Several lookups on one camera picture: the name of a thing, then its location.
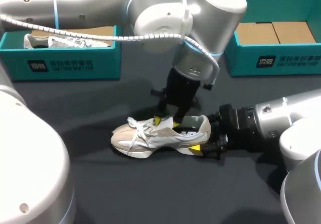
beige sneaker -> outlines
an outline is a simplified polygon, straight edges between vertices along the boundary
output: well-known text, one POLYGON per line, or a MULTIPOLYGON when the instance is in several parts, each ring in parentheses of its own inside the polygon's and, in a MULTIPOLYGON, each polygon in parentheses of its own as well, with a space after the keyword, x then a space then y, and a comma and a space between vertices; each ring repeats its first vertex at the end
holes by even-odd
POLYGON ((128 124, 113 131, 111 143, 116 150, 135 158, 147 158, 161 147, 172 147, 182 154, 198 155, 189 147, 204 144, 211 135, 206 116, 186 116, 174 127, 173 117, 162 119, 158 126, 154 119, 137 122, 128 118, 128 124))

blue ring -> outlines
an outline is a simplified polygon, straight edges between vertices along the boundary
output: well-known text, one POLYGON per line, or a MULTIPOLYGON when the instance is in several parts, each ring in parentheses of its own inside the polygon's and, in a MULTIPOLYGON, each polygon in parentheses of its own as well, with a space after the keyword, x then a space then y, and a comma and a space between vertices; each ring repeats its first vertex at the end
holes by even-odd
POLYGON ((64 217, 61 219, 61 221, 59 222, 59 224, 61 224, 61 223, 64 222, 64 219, 66 218, 66 216, 67 216, 67 214, 68 214, 68 212, 69 212, 69 210, 70 210, 70 208, 71 208, 72 202, 73 202, 73 200, 74 200, 74 195, 75 195, 75 190, 72 191, 71 202, 70 202, 70 204, 69 204, 69 207, 68 207, 68 209, 67 209, 64 217))
MULTIPOLYGON (((194 47, 191 43, 189 43, 188 41, 184 41, 185 42, 185 44, 187 45, 187 46, 189 46, 189 48, 191 48, 191 49, 193 49, 194 51, 196 51, 196 52, 199 52, 199 53, 202 53, 199 49, 197 49, 196 47, 194 47)), ((223 53, 210 53, 210 55, 212 56, 212 57, 219 57, 219 56, 222 56, 222 54, 223 53)))
POLYGON ((56 0, 54 0, 54 15, 55 15, 56 29, 59 29, 58 8, 57 8, 57 1, 56 0))
POLYGON ((318 166, 317 166, 317 161, 318 161, 318 159, 319 159, 320 151, 321 151, 321 150, 319 150, 319 151, 317 152, 316 157, 315 157, 315 161, 314 161, 314 172, 315 172, 315 178, 316 178, 317 184, 319 185, 319 189, 321 190, 321 180, 320 180, 319 170, 318 170, 318 166))

cardboard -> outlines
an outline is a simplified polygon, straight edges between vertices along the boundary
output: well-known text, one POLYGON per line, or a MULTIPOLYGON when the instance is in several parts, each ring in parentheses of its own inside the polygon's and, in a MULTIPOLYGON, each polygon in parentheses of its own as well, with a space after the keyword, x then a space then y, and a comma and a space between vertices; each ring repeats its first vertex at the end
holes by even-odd
MULTIPOLYGON (((82 34, 90 34, 90 35, 99 35, 99 36, 113 36, 114 35, 114 27, 97 27, 90 29, 69 29, 69 32, 82 33, 82 34)), ((112 41, 101 41, 105 42, 108 45, 112 46, 112 41)))
POLYGON ((316 43, 306 22, 273 22, 281 44, 316 43))
POLYGON ((279 44, 272 23, 240 23, 236 32, 241 45, 279 44))
MULTIPOLYGON (((99 36, 114 36, 114 27, 97 27, 97 28, 90 28, 90 29, 68 29, 64 31, 90 34, 90 35, 99 35, 99 36)), ((53 34, 50 34, 48 32, 43 32, 43 31, 32 31, 31 35, 35 37, 48 37, 53 34)), ((105 42, 108 45, 112 46, 112 41, 101 41, 101 42, 105 42)))

shoe insole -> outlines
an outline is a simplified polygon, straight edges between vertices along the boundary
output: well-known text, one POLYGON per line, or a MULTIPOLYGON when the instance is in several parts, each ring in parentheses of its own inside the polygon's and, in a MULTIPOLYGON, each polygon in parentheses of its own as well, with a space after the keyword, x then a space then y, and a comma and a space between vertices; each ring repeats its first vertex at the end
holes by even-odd
POLYGON ((173 128, 173 130, 180 135, 195 135, 199 131, 198 128, 180 126, 173 128))
POLYGON ((48 48, 48 46, 38 45, 38 46, 34 46, 33 48, 34 48, 34 49, 35 49, 35 48, 48 48))

shoe tongue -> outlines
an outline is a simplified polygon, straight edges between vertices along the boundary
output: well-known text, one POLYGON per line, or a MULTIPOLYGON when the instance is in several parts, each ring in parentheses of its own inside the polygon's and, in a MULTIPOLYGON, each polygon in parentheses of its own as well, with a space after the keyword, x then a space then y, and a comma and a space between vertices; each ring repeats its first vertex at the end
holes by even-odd
POLYGON ((161 130, 164 128, 173 128, 174 127, 174 120, 173 117, 168 117, 165 119, 161 119, 159 125, 157 126, 156 130, 161 130))

